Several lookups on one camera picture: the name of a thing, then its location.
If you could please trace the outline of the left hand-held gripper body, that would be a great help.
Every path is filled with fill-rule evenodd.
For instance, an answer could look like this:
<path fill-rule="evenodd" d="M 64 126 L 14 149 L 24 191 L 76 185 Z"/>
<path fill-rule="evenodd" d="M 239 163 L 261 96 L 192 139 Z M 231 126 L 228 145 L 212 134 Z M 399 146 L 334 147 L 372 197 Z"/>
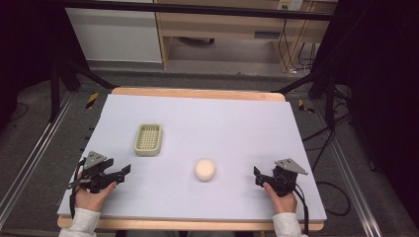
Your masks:
<path fill-rule="evenodd" d="M 112 182 L 117 184 L 125 181 L 125 176 L 115 176 L 114 173 L 106 174 L 99 172 L 98 164 L 108 159 L 106 156 L 94 151 L 90 151 L 84 158 L 83 171 L 78 184 L 88 189 L 91 193 L 97 194 L 99 191 L 106 188 Z"/>

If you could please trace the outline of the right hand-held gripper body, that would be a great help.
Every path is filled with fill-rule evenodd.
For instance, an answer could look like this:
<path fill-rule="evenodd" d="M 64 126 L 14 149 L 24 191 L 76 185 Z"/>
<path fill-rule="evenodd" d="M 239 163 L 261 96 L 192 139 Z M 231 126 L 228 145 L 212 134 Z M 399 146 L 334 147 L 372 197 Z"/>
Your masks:
<path fill-rule="evenodd" d="M 275 164 L 273 176 L 267 180 L 267 183 L 279 197 L 284 197 L 294 191 L 297 176 L 307 175 L 307 172 L 291 158 L 276 161 Z"/>

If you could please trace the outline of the person's left hand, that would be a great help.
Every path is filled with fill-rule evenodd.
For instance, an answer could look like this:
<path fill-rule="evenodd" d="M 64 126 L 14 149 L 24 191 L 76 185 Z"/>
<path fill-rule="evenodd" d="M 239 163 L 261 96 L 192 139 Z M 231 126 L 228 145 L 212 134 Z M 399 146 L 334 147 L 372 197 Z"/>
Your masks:
<path fill-rule="evenodd" d="M 78 188 L 75 197 L 75 206 L 78 208 L 84 208 L 91 211 L 100 212 L 104 202 L 106 201 L 108 196 L 113 192 L 116 186 L 117 183 L 112 182 L 97 194 L 90 193 L 89 191 L 83 188 Z"/>

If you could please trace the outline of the person's right hand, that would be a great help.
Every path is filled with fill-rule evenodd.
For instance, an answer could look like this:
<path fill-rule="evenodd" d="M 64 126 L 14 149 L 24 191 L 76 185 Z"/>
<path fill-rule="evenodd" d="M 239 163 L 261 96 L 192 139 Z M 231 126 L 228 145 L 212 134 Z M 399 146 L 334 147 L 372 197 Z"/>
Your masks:
<path fill-rule="evenodd" d="M 279 197 L 268 183 L 264 183 L 263 187 L 273 203 L 275 213 L 296 212 L 297 201 L 293 194 Z"/>

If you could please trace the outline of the green slatted soap dish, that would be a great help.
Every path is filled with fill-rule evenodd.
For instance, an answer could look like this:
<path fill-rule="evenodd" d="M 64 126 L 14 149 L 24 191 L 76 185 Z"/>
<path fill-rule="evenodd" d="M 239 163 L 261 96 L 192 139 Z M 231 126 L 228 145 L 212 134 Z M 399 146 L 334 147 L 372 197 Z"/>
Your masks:
<path fill-rule="evenodd" d="M 158 123 L 143 123 L 136 132 L 134 151 L 140 157 L 154 157 L 160 153 L 163 129 Z"/>

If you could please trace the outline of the round cream soap bar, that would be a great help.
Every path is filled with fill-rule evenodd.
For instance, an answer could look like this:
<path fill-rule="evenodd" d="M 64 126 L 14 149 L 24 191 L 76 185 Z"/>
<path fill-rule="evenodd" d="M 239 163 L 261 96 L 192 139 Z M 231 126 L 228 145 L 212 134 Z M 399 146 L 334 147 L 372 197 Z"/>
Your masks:
<path fill-rule="evenodd" d="M 200 181 L 209 181 L 215 174 L 215 164 L 211 159 L 201 159 L 197 162 L 194 173 Z"/>

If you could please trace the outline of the yellow black striped tape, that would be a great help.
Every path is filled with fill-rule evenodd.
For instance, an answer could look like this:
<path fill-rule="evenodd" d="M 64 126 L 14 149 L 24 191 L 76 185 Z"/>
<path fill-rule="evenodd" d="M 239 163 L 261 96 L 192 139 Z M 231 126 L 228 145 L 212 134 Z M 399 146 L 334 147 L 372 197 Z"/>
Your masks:
<path fill-rule="evenodd" d="M 298 109 L 300 111 L 304 111 L 304 112 L 307 112 L 307 113 L 310 113 L 310 114 L 315 114 L 315 109 L 313 109 L 313 108 L 307 108 L 305 106 L 304 101 L 301 100 L 301 99 L 298 100 Z"/>
<path fill-rule="evenodd" d="M 89 100 L 85 106 L 85 109 L 91 109 L 99 96 L 99 92 L 92 93 L 89 97 Z"/>

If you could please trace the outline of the black metal stand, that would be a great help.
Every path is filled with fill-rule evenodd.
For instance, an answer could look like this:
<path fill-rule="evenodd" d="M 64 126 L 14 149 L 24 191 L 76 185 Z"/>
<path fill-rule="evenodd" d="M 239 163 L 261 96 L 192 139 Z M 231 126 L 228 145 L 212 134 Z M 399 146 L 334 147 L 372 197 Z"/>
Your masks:
<path fill-rule="evenodd" d="M 335 126 L 333 100 L 334 100 L 334 88 L 335 88 L 335 76 L 331 72 L 325 72 L 324 70 L 317 70 L 310 74 L 290 83 L 290 85 L 275 90 L 275 93 L 287 94 L 293 89 L 298 88 L 308 82 L 312 82 L 312 86 L 309 89 L 308 95 L 311 99 L 319 99 L 322 94 L 326 95 L 325 99 L 325 120 L 328 126 Z"/>
<path fill-rule="evenodd" d="M 106 89 L 118 88 L 118 85 L 106 81 L 70 59 L 55 59 L 50 67 L 50 121 L 55 120 L 60 111 L 60 83 L 63 83 L 68 91 L 78 91 L 81 84 L 77 78 L 77 74 L 87 77 Z"/>

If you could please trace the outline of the white cabinet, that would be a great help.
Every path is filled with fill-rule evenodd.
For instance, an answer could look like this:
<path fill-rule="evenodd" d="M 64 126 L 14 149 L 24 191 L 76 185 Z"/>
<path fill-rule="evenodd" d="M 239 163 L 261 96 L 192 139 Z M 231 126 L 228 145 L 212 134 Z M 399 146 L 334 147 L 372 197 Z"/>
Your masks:
<path fill-rule="evenodd" d="M 74 8 L 66 12 L 88 60 L 162 62 L 153 13 Z"/>

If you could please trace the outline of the black curtain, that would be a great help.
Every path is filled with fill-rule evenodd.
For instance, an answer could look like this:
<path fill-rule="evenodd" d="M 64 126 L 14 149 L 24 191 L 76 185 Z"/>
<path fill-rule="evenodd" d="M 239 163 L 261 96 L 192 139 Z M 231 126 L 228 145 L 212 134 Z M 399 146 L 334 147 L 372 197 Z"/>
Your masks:
<path fill-rule="evenodd" d="M 351 17 L 337 81 L 376 165 L 419 228 L 419 0 L 338 0 Z"/>
<path fill-rule="evenodd" d="M 48 78 L 51 61 L 79 49 L 64 8 L 39 0 L 0 0 L 0 127 L 21 90 Z"/>

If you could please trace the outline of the light wooden desk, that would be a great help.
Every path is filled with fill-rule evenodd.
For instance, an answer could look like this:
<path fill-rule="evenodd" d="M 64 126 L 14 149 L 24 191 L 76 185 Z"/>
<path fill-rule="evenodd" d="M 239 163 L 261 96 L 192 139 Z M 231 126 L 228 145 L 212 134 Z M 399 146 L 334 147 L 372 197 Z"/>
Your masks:
<path fill-rule="evenodd" d="M 159 4 L 235 7 L 278 10 L 279 0 L 153 0 Z M 303 0 L 301 12 L 330 13 L 338 0 Z M 268 40 L 283 71 L 296 68 L 294 59 L 302 44 L 322 42 L 326 21 L 158 13 L 157 26 L 164 60 L 173 37 L 191 39 Z"/>

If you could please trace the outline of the white power strip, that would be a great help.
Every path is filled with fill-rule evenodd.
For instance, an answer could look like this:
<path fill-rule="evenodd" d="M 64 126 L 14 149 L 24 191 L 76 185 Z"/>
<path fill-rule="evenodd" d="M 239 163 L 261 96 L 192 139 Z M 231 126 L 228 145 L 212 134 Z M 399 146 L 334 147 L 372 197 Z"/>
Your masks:
<path fill-rule="evenodd" d="M 298 11 L 302 6 L 303 0 L 279 0 L 278 10 Z"/>

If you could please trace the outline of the aluminium floor rail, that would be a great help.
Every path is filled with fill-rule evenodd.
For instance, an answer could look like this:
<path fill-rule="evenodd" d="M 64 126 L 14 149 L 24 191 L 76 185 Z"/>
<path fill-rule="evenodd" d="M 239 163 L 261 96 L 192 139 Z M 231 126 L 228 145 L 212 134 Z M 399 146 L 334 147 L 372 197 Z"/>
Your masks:
<path fill-rule="evenodd" d="M 55 132 L 59 128 L 74 96 L 74 92 L 66 92 L 64 94 L 62 101 L 58 103 L 58 110 L 54 114 L 53 119 L 48 122 L 30 155 L 27 157 L 26 162 L 14 179 L 11 187 L 0 201 L 0 230 L 4 227 L 31 175 L 40 162 Z"/>
<path fill-rule="evenodd" d="M 331 140 L 331 149 L 340 171 L 342 179 L 345 183 L 348 195 L 352 201 L 352 205 L 358 214 L 361 224 L 366 232 L 367 237 L 382 237 L 382 233 L 377 224 L 375 216 L 373 215 L 370 206 L 361 190 L 357 179 L 355 178 L 343 150 L 335 136 L 336 132 L 333 131 L 333 138 Z"/>

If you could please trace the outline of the black metal frame bar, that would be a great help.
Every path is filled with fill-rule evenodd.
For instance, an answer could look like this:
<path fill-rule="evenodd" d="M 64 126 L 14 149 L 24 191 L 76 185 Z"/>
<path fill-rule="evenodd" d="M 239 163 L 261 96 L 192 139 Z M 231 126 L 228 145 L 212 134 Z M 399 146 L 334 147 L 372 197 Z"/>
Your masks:
<path fill-rule="evenodd" d="M 335 15 L 330 13 L 312 13 L 300 11 L 198 6 L 182 4 L 133 3 L 97 0 L 57 0 L 56 3 L 68 8 L 96 10 L 140 11 L 173 14 L 199 14 L 313 21 L 332 21 L 335 18 Z"/>

